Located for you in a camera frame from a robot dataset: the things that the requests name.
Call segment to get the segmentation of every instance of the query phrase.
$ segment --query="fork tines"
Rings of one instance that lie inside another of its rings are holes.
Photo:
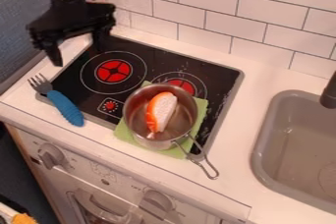
[[[45,76],[43,76],[41,73],[39,73],[39,75],[40,77],[36,75],[35,77],[28,79],[30,86],[32,86],[33,88],[37,88],[39,85],[48,82]]]

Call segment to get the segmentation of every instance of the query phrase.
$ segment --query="black faucet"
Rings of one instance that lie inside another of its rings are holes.
[[[328,109],[336,108],[336,72],[331,77],[327,87],[324,89],[319,102]]]

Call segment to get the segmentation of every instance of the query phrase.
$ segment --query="green mat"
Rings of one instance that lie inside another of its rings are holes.
[[[144,81],[142,86],[146,86],[149,85],[150,82],[148,81]],[[200,99],[200,98],[196,98],[194,97],[195,101],[196,101],[196,105],[197,105],[197,109],[198,109],[198,116],[197,116],[197,120],[196,123],[194,125],[194,127],[191,130],[191,136],[195,137],[199,127],[201,125],[201,123],[203,122],[203,119],[205,117],[206,114],[206,108],[207,108],[207,104],[208,101],[205,99]],[[143,147],[142,145],[138,144],[134,138],[132,133],[130,132],[130,130],[128,129],[128,127],[125,124],[124,119],[122,118],[118,124],[118,126],[116,127],[115,131],[114,131],[114,136],[117,137],[119,140],[123,140],[126,141],[128,143],[134,144],[136,146]],[[186,152],[189,152],[191,150],[193,146],[193,141],[191,139],[187,139],[182,143],[182,147],[184,148],[184,150]],[[175,158],[180,158],[183,159],[185,158],[185,154],[183,153],[183,151],[179,148],[179,147],[175,147],[175,148],[171,148],[168,150],[159,150],[159,151],[155,151],[164,155],[168,155],[171,157],[175,157]]]

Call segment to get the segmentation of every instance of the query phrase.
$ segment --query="metal sink basin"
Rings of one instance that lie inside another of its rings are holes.
[[[252,170],[270,190],[336,214],[336,110],[318,99],[298,90],[273,98]]]

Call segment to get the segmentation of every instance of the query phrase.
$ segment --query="pot handle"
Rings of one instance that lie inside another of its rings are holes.
[[[195,138],[193,136],[191,136],[190,134],[188,134],[188,137],[192,139],[193,143],[200,150],[201,154],[204,157],[205,162],[214,171],[214,174],[215,174],[214,176],[211,176],[210,173],[205,169],[205,167],[200,162],[198,162],[197,160],[193,159],[193,157],[191,156],[191,154],[188,153],[188,152],[186,152],[179,143],[177,143],[176,141],[174,141],[174,144],[177,145],[186,154],[187,159],[189,159],[190,161],[192,161],[193,164],[199,166],[201,168],[201,170],[203,170],[203,172],[205,173],[205,175],[206,175],[207,178],[209,178],[210,180],[216,180],[218,178],[218,176],[219,176],[219,172],[218,172],[217,168],[214,167],[214,165],[209,161],[209,159],[207,158],[207,155],[206,155],[205,151],[200,146],[200,144],[195,140]]]

